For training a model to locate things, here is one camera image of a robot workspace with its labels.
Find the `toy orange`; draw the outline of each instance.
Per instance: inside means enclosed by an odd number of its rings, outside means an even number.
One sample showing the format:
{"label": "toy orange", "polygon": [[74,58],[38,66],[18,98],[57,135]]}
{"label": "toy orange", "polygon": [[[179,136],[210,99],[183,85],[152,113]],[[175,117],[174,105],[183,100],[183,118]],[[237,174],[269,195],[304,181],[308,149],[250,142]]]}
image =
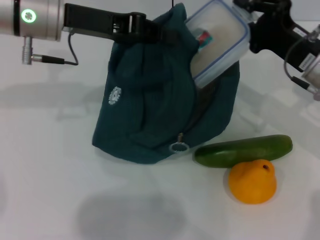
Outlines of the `toy orange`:
{"label": "toy orange", "polygon": [[262,204],[277,190],[275,167],[267,160],[242,162],[229,174],[229,187],[236,199],[245,204]]}

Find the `drawstring bag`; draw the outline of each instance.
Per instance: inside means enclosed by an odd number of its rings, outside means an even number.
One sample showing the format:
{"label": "drawstring bag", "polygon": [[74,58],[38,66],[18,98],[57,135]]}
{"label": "drawstring bag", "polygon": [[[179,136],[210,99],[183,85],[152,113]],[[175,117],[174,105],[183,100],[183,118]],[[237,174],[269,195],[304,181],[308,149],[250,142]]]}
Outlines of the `drawstring bag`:
{"label": "drawstring bag", "polygon": [[190,63],[199,42],[177,4],[154,21],[177,30],[179,43],[113,45],[92,144],[139,164],[155,164],[220,135],[230,122],[240,78],[236,63],[197,89]]}

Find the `cucumber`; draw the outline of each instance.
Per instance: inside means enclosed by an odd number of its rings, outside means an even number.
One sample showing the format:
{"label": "cucumber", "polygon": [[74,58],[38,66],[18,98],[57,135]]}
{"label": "cucumber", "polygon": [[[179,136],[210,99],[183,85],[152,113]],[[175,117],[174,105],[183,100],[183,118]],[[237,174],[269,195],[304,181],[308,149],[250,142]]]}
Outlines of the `cucumber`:
{"label": "cucumber", "polygon": [[194,156],[196,162],[209,168],[232,168],[242,162],[279,159],[292,149],[289,136],[271,135],[207,145]]}

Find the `white table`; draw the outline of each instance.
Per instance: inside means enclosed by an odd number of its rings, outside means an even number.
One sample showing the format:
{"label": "white table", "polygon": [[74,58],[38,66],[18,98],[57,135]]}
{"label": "white table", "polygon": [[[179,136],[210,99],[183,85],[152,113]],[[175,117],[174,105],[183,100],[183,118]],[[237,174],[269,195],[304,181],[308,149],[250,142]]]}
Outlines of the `white table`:
{"label": "white table", "polygon": [[[170,7],[73,2],[150,18]],[[189,13],[197,7],[184,2]],[[213,140],[276,133],[294,140],[293,152],[274,162],[276,196],[252,206],[230,196],[225,169],[202,167],[191,155],[141,166],[95,149],[112,42],[80,35],[72,42],[80,66],[30,67],[21,65],[23,40],[1,36],[1,240],[319,239],[320,103],[285,77],[281,59],[263,52],[241,60],[234,115]],[[34,52],[71,60],[66,34],[60,43],[35,40]]]}

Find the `plastic container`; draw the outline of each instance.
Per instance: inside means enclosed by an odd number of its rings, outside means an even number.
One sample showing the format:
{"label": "plastic container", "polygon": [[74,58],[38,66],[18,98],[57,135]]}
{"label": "plastic container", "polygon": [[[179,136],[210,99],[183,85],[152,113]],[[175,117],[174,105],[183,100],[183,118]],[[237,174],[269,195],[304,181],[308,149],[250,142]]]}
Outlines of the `plastic container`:
{"label": "plastic container", "polygon": [[249,49],[249,26],[222,0],[211,0],[185,24],[200,41],[190,66],[199,88],[215,80]]}

